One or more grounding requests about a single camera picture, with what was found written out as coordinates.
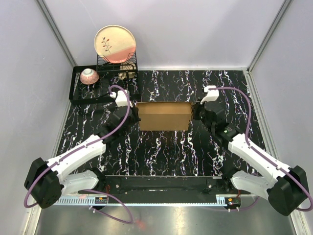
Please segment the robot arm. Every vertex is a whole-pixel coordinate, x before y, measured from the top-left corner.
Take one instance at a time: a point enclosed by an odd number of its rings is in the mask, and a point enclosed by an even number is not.
[[[122,91],[119,91],[117,94],[113,92],[111,97],[115,98],[117,109],[109,116],[107,122],[97,134],[91,135],[81,144],[55,158],[47,161],[38,158],[32,163],[24,184],[27,190],[29,190],[30,186],[43,171],[55,162],[58,163],[40,179],[31,192],[31,195],[41,208],[44,209],[53,205],[62,195],[84,189],[100,191],[104,189],[105,178],[97,168],[88,169],[79,174],[70,175],[70,173],[92,158],[105,153],[107,145],[110,145],[111,142],[117,140],[120,136],[124,136],[127,129],[139,121],[137,108],[134,108],[131,104],[128,117],[121,128],[113,135],[100,140],[114,130],[126,114],[127,98],[125,94]]]
[[[289,165],[280,162],[252,141],[249,141],[248,145],[243,132],[226,121],[224,110],[218,102],[215,102],[219,96],[219,91],[210,90],[212,88],[215,88],[215,86],[205,87],[206,96],[193,106],[194,119],[202,121],[219,146],[244,159],[262,175],[262,177],[258,177],[233,169],[222,176],[226,181],[226,185],[263,197],[279,213],[289,215],[307,196],[280,169],[295,177],[309,191],[305,171],[299,166],[291,168]],[[277,167],[252,148],[275,163]]]

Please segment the brown cardboard box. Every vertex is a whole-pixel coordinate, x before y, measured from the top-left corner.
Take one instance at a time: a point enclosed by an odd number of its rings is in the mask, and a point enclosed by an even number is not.
[[[191,102],[139,102],[140,131],[186,131],[191,119]]]

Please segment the dish rack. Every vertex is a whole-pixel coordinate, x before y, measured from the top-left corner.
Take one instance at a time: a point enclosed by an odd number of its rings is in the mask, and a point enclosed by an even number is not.
[[[80,73],[84,69],[93,69],[99,74],[99,80],[91,85],[80,81]],[[130,92],[131,100],[140,100],[141,92],[137,81],[138,65],[136,52],[130,53],[123,63],[113,64],[103,55],[97,55],[97,64],[75,66],[73,68],[69,100],[72,105],[110,103],[109,87],[118,85]]]

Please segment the pink bowl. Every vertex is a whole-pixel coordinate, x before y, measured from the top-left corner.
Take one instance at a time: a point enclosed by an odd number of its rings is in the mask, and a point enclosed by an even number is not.
[[[80,81],[85,85],[91,85],[99,80],[99,75],[95,70],[85,69],[80,74]]]

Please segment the pink plate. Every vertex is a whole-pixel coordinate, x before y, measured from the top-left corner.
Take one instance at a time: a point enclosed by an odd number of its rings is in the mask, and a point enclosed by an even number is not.
[[[94,48],[99,56],[111,63],[123,63],[136,50],[132,33],[118,25],[109,25],[99,30],[94,37]]]

